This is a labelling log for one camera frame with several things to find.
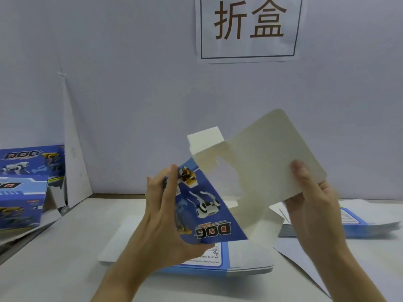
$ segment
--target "cardboard box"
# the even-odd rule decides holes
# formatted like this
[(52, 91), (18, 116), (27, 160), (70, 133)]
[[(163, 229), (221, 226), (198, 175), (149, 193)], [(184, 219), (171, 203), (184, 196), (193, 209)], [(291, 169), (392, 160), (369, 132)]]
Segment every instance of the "cardboard box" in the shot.
[(49, 185), (61, 186), (64, 174), (64, 145), (0, 150), (1, 175), (47, 175)]
[(48, 176), (0, 176), (0, 230), (40, 225)]

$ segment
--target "right hand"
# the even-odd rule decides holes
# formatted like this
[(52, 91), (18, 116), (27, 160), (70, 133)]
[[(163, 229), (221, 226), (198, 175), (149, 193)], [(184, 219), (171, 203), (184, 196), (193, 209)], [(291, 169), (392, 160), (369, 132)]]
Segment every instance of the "right hand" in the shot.
[(314, 263), (348, 253), (335, 190), (326, 181), (314, 182), (303, 162), (293, 161), (291, 169), (302, 193), (285, 204), (305, 253)]

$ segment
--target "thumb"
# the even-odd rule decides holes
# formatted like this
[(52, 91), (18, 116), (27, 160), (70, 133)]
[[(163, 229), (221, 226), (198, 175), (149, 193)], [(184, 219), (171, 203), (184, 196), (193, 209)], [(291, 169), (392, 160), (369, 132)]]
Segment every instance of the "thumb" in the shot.
[(187, 244), (186, 247), (186, 255), (189, 259), (195, 259), (197, 257), (201, 257), (204, 252), (213, 248), (216, 244), (215, 243), (198, 243), (196, 245), (192, 245), (190, 243)]
[(313, 180), (303, 162), (294, 160), (291, 163), (291, 169), (293, 171), (295, 180), (304, 194), (305, 200), (310, 201), (318, 196), (324, 196), (324, 193), (320, 189), (319, 185)]

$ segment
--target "white cardboard flap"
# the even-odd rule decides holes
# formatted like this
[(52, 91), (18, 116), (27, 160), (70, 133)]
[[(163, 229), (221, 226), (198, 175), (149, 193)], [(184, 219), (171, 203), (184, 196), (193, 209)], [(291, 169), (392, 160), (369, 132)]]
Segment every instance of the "white cardboard flap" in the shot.
[(260, 244), (262, 236), (275, 239), (283, 223), (269, 206), (301, 192), (290, 169), (293, 160), (303, 161), (316, 182), (326, 179), (326, 172), (280, 109), (227, 141), (223, 141), (218, 127), (189, 135), (188, 140), (193, 158), (204, 173), (217, 167), (216, 157), (237, 172), (244, 197), (230, 211), (246, 236)]

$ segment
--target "black border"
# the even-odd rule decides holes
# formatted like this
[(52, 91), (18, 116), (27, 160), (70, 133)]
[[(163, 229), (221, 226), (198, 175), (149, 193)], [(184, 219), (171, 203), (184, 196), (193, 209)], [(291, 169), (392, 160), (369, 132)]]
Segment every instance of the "black border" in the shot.
[(203, 24), (202, 24), (202, 0), (200, 0), (200, 51), (201, 59), (227, 59), (227, 58), (263, 58), (263, 57), (292, 57), (295, 56), (295, 48), (297, 47), (298, 31), (300, 30), (302, 0), (300, 4), (300, 15), (298, 16), (297, 34), (295, 35), (294, 52), (292, 55), (270, 55), (270, 56), (231, 56), (231, 57), (203, 57)]

